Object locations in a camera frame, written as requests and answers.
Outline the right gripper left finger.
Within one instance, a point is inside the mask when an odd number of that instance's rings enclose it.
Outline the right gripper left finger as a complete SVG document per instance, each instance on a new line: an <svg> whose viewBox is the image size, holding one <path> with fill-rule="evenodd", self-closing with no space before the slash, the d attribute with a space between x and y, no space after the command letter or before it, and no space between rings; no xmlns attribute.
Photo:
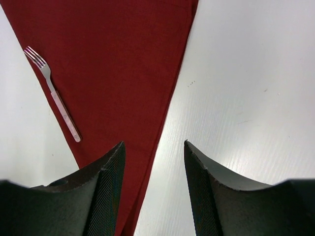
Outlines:
<svg viewBox="0 0 315 236"><path fill-rule="evenodd" d="M98 160L47 186L27 188L2 180L1 235L114 235L125 159L120 142Z"/></svg>

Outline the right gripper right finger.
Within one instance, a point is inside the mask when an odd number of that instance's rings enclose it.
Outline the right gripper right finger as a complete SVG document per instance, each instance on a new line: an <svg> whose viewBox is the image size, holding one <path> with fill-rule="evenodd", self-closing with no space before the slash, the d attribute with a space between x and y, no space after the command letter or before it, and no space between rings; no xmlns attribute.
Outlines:
<svg viewBox="0 0 315 236"><path fill-rule="evenodd" d="M312 236L315 181L276 185L244 177L184 143L189 196L198 236Z"/></svg>

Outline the dark red cloth napkin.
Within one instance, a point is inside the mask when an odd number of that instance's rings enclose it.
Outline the dark red cloth napkin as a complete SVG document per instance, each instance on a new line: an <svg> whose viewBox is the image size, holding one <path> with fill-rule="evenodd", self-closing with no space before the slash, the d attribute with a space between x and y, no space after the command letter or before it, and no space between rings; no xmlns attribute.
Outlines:
<svg viewBox="0 0 315 236"><path fill-rule="evenodd" d="M35 74L80 168L115 144L126 165L115 234L133 235L177 82L196 0L3 0L20 45L49 64L74 141Z"/></svg>

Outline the fork with pink handle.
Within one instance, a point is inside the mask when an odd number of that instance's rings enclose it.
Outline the fork with pink handle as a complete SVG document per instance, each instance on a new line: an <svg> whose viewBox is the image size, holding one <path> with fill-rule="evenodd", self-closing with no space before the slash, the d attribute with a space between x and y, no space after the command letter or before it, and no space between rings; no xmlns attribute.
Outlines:
<svg viewBox="0 0 315 236"><path fill-rule="evenodd" d="M51 69L48 65L48 63L44 60L42 56L40 56L34 49L32 49L30 46L27 46L24 50L24 54L39 68L42 75L44 76L46 80L46 84L50 90L51 96L64 120L66 123L72 137L74 138L75 142L80 142L81 137L79 135L79 132L77 128L75 127L74 122L72 121L71 116L69 115L68 110L66 109L66 106L64 105L61 97L59 96L58 92L56 91L52 80L51 80Z"/></svg>

